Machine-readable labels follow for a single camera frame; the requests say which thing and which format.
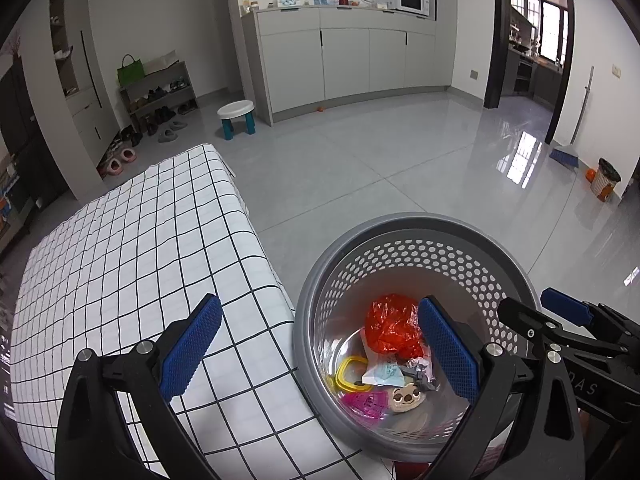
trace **trash can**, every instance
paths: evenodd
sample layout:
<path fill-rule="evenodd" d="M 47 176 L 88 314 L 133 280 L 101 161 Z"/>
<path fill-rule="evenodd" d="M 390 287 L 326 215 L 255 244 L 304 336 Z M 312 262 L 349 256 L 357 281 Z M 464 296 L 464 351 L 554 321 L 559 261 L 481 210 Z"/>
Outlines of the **trash can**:
<path fill-rule="evenodd" d="M 508 296 L 532 309 L 540 302 L 525 271 L 496 241 L 459 220 L 427 213 L 383 216 L 352 229 L 320 256 L 300 293 L 294 324 L 299 378 L 322 422 L 353 449 L 398 462 L 432 462 L 468 407 L 437 360 L 437 391 L 415 409 L 363 424 L 341 402 L 334 377 L 345 358 L 362 352 L 359 337 L 371 303 L 383 294 L 420 300 L 433 294 L 447 313 L 483 342 L 527 356 L 528 341 L 499 322 Z M 502 431 L 516 413 L 511 396 Z"/>
<path fill-rule="evenodd" d="M 615 170 L 611 163 L 604 158 L 598 162 L 598 171 L 591 183 L 591 190 L 599 200 L 603 202 L 607 200 L 613 192 L 613 188 L 620 182 L 620 174 Z"/>

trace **basket rim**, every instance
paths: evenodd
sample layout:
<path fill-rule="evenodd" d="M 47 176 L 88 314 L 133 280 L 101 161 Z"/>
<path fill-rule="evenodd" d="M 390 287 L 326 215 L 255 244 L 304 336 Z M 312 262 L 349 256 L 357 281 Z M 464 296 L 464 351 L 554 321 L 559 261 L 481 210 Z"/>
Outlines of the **basket rim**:
<path fill-rule="evenodd" d="M 296 305 L 293 348 L 302 387 L 312 407 L 321 416 L 321 420 L 326 422 L 328 429 L 345 443 L 350 444 L 354 449 L 364 447 L 370 452 L 405 462 L 432 462 L 444 444 L 425 444 L 420 441 L 400 443 L 384 439 L 380 434 L 365 428 L 352 418 L 344 416 L 344 411 L 339 403 L 327 390 L 322 380 L 322 371 L 314 359 L 311 329 L 319 295 L 338 262 L 360 244 L 378 235 L 391 231 L 424 228 L 424 226 L 411 225 L 424 220 L 434 222 L 436 225 L 439 224 L 443 228 L 443 232 L 468 240 L 468 238 L 460 236 L 460 233 L 466 232 L 476 238 L 472 243 L 482 242 L 482 246 L 476 245 L 480 250 L 494 257 L 503 269 L 511 267 L 512 273 L 516 271 L 516 278 L 520 281 L 520 283 L 515 283 L 516 288 L 518 291 L 525 290 L 529 295 L 528 298 L 521 298 L 522 302 L 535 310 L 542 309 L 533 284 L 513 255 L 494 238 L 473 225 L 456 218 L 425 212 L 393 213 L 381 216 L 345 232 L 322 253 L 306 277 Z M 499 431 L 505 429 L 513 420 L 519 399 L 519 395 L 511 396 L 498 426 Z"/>

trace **metal screw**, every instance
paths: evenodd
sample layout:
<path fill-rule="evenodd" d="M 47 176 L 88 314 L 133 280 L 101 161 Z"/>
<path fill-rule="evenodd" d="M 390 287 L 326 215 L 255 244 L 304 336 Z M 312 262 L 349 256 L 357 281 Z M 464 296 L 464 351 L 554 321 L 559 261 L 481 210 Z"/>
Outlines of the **metal screw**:
<path fill-rule="evenodd" d="M 78 360 L 82 362 L 88 361 L 92 353 L 90 348 L 85 348 L 78 352 Z"/>
<path fill-rule="evenodd" d="M 552 350 L 552 351 L 550 351 L 550 352 L 548 352 L 548 353 L 546 354 L 546 357 L 547 357 L 547 358 L 548 358 L 552 363 L 555 363 L 555 364 L 558 364 L 558 363 L 562 360 L 562 358 L 560 357 L 560 354 L 559 354 L 558 352 L 553 351 L 553 350 Z"/>
<path fill-rule="evenodd" d="M 498 343 L 489 343 L 486 346 L 486 351 L 489 352 L 494 357 L 498 357 L 498 355 L 502 355 L 502 347 L 498 345 Z"/>
<path fill-rule="evenodd" d="M 154 344 L 151 341 L 140 341 L 136 345 L 136 352 L 139 354 L 148 354 L 154 349 Z"/>

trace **white stool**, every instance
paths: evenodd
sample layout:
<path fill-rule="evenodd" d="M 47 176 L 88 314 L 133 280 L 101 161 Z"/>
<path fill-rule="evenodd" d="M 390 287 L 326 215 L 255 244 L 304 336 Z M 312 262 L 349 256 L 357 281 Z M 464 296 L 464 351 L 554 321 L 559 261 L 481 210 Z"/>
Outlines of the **white stool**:
<path fill-rule="evenodd" d="M 225 132 L 225 139 L 231 140 L 234 138 L 234 126 L 231 124 L 231 119 L 244 115 L 246 121 L 246 132 L 250 135 L 255 133 L 255 121 L 252 110 L 255 108 L 252 101 L 236 101 L 235 103 L 229 103 L 224 105 L 218 110 L 218 116 L 222 120 L 222 129 Z"/>

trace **stool seat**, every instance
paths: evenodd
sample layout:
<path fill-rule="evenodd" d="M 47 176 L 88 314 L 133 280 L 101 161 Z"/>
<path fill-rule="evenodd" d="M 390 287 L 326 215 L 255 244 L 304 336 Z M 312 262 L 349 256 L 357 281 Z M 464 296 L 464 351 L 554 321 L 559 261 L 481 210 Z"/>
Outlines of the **stool seat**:
<path fill-rule="evenodd" d="M 218 116 L 220 119 L 235 119 L 246 115 L 255 108 L 253 101 L 236 101 L 235 103 L 229 103 L 224 105 L 218 110 Z"/>

